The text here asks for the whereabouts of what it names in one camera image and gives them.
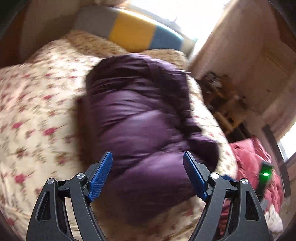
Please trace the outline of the purple quilted down jacket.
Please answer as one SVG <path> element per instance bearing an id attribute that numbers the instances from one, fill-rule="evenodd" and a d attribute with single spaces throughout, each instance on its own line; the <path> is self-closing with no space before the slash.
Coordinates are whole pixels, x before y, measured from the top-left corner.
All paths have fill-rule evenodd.
<path id="1" fill-rule="evenodd" d="M 113 156 L 104 197 L 111 213 L 145 222 L 195 195 L 183 166 L 191 152 L 214 171 L 219 148 L 191 115 L 187 75 L 140 54 L 101 60 L 86 76 L 88 148 Z"/>

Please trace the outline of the pink ruffled blanket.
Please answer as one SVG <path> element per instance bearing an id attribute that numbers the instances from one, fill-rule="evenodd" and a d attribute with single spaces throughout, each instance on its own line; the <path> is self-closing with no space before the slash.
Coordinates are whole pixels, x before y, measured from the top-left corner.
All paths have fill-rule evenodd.
<path id="1" fill-rule="evenodd" d="M 227 141 L 219 144 L 220 160 L 216 172 L 239 180 L 246 178 L 255 189 L 258 185 L 259 171 L 263 161 L 271 163 L 271 156 L 262 146 L 260 140 L 253 136 L 242 141 L 229 144 Z M 274 237 L 283 232 L 283 223 L 279 216 L 284 199 L 281 178 L 272 170 L 271 180 L 264 191 L 268 201 L 265 219 Z"/>

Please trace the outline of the wooden bedside shelf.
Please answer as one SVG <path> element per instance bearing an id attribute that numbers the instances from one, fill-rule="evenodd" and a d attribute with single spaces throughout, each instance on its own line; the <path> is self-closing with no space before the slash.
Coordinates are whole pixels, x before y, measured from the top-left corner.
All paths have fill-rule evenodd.
<path id="1" fill-rule="evenodd" d="M 220 124 L 225 135 L 233 133 L 245 121 L 248 107 L 229 76 L 206 73 L 200 85 L 206 107 Z"/>

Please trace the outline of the floral quilt bedspread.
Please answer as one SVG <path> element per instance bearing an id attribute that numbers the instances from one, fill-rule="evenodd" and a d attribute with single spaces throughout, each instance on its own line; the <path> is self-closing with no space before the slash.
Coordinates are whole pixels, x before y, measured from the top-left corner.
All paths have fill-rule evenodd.
<path id="1" fill-rule="evenodd" d="M 45 181 L 65 180 L 84 169 L 76 101 L 85 94 L 85 75 L 102 59 L 60 39 L 23 64 L 1 68 L 1 212 L 21 240 Z M 195 123 L 218 144 L 227 141 L 199 85 L 188 75 L 187 82 Z M 140 227 L 107 219 L 99 205 L 93 209 L 108 240 L 188 240 L 204 205 L 193 197 Z"/>

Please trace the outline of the window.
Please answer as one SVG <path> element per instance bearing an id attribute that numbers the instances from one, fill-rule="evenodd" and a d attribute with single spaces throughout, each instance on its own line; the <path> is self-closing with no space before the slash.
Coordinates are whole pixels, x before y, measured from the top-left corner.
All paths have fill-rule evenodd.
<path id="1" fill-rule="evenodd" d="M 134 10 L 172 28 L 195 42 L 205 42 L 230 1 L 131 1 Z"/>

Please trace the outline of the small-floral pillow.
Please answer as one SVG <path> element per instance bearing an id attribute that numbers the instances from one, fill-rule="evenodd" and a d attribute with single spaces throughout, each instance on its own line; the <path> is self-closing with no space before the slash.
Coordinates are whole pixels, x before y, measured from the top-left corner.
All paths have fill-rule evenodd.
<path id="1" fill-rule="evenodd" d="M 129 53 L 126 49 L 114 42 L 81 30 L 71 30 L 61 38 L 69 41 L 80 53 L 85 55 L 106 58 Z M 167 61 L 168 63 L 176 65 L 179 69 L 186 70 L 188 67 L 188 60 L 181 51 L 156 49 L 145 50 L 140 52 L 140 54 Z"/>

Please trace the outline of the grey yellow blue headboard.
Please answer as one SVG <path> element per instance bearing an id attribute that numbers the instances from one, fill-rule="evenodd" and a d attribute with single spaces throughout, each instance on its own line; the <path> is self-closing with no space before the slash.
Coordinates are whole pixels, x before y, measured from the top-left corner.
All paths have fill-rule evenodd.
<path id="1" fill-rule="evenodd" d="M 158 21 L 100 5 L 81 8 L 73 29 L 97 35 L 135 53 L 154 49 L 180 51 L 184 43 L 179 33 Z"/>

